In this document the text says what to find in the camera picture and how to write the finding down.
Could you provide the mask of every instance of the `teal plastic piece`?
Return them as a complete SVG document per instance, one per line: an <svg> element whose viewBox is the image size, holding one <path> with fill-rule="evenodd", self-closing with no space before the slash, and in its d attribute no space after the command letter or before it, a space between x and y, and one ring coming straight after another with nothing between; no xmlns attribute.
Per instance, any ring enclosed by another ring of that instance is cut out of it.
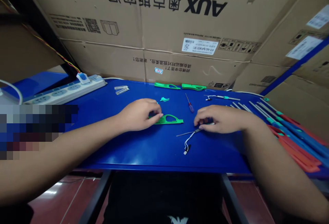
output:
<svg viewBox="0 0 329 224"><path fill-rule="evenodd" d="M202 86L202 85L182 84L182 89L191 89L191 90L201 91L206 88L207 88L206 86Z"/></svg>
<svg viewBox="0 0 329 224"><path fill-rule="evenodd" d="M166 101L169 101L169 99L170 99L170 98L164 98L164 97L162 97L160 101L164 101L164 102L166 102Z"/></svg>
<svg viewBox="0 0 329 224"><path fill-rule="evenodd" d="M275 121L272 118L266 118L270 124L273 124Z"/></svg>
<svg viewBox="0 0 329 224"><path fill-rule="evenodd" d="M167 116L173 117L176 120L175 121L167 121L166 118ZM157 123L155 123L155 125L168 125L168 124L181 124L184 123L183 120L178 119L177 117L171 115L171 114L166 114L164 116L162 116L159 121Z"/></svg>
<svg viewBox="0 0 329 224"><path fill-rule="evenodd" d="M167 88L167 89L180 89L176 85L173 84L162 84L162 83L154 83L155 87Z"/></svg>

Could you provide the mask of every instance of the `clear plastic tube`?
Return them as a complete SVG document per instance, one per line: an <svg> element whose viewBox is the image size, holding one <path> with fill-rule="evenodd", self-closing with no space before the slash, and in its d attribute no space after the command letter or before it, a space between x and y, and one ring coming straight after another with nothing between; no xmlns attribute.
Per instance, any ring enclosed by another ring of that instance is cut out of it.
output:
<svg viewBox="0 0 329 224"><path fill-rule="evenodd" d="M127 90L129 90L129 88L121 89L121 90L117 91L116 94L117 94L117 95L120 95L120 94L126 92Z"/></svg>
<svg viewBox="0 0 329 224"><path fill-rule="evenodd" d="M128 88L126 85L114 87L115 90Z"/></svg>

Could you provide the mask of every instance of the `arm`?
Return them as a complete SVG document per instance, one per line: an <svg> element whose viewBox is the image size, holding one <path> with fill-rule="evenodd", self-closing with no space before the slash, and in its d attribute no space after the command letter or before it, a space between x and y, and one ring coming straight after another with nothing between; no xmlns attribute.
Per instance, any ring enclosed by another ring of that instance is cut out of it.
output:
<svg viewBox="0 0 329 224"><path fill-rule="evenodd" d="M215 125L204 125L212 118ZM248 161L257 182L282 210L304 219L329 223L329 202L278 143L257 116L212 105L198 111L194 125L209 132L242 131Z"/></svg>
<svg viewBox="0 0 329 224"><path fill-rule="evenodd" d="M151 111L158 114L148 119ZM162 116L156 100L140 99L113 117L64 133L25 159L2 161L0 206L34 199L109 140L127 131L146 129Z"/></svg>

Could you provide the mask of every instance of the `hand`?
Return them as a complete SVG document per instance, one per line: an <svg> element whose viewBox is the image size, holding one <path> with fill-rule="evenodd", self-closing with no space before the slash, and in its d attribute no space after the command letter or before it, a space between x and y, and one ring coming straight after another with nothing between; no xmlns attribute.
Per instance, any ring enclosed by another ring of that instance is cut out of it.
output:
<svg viewBox="0 0 329 224"><path fill-rule="evenodd" d="M205 125L212 118L214 125ZM211 105L198 110L194 118L194 125L200 124L199 128L216 133L232 133L247 129L251 124L260 120L254 114L225 106Z"/></svg>
<svg viewBox="0 0 329 224"><path fill-rule="evenodd" d="M149 113L152 111L157 115L149 119ZM144 98L128 104L116 116L118 122L124 126L124 132L128 132L149 128L151 125L157 123L163 114L156 100Z"/></svg>

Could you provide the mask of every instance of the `white connector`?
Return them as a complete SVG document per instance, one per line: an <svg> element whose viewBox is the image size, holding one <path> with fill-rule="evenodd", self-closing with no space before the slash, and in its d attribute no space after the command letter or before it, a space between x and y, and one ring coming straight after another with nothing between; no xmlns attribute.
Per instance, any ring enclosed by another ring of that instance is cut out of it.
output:
<svg viewBox="0 0 329 224"><path fill-rule="evenodd" d="M87 74L85 73L78 73L76 75L77 79L80 81L81 84L89 83L91 80L88 78Z"/></svg>

